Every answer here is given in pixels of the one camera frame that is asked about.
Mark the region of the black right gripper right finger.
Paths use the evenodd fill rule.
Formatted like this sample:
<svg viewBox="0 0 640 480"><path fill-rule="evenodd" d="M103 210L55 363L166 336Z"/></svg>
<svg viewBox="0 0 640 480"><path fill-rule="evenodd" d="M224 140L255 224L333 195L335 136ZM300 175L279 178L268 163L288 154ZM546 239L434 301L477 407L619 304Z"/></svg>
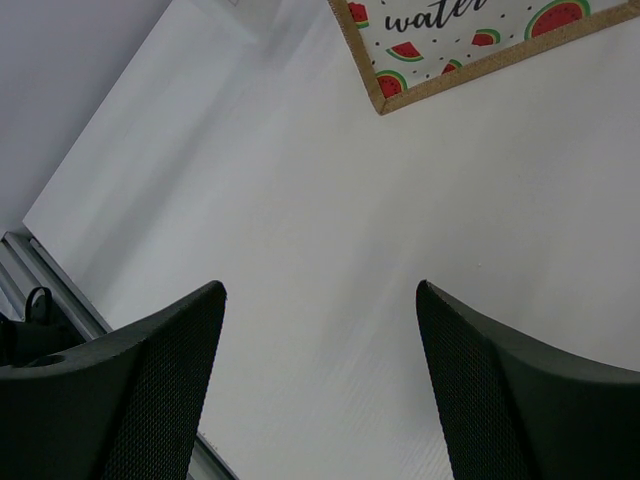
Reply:
<svg viewBox="0 0 640 480"><path fill-rule="evenodd" d="M541 342L426 280L416 313L454 478L638 478L638 372Z"/></svg>

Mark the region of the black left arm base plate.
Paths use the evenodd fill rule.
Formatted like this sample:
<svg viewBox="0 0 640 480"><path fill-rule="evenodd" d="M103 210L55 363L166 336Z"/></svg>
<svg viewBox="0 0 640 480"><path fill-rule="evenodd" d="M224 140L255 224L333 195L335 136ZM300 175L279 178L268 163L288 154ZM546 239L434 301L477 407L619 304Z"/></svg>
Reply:
<svg viewBox="0 0 640 480"><path fill-rule="evenodd" d="M22 321L1 314L2 366L24 366L84 342L47 287L31 290Z"/></svg>

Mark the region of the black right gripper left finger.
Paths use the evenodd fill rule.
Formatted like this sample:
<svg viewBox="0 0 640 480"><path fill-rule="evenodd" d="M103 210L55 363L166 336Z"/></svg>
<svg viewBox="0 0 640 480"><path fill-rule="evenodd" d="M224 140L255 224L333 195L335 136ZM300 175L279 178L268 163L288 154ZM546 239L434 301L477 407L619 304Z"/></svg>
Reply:
<svg viewBox="0 0 640 480"><path fill-rule="evenodd" d="M24 366L1 365L5 479L183 479L223 326L212 281Z"/></svg>

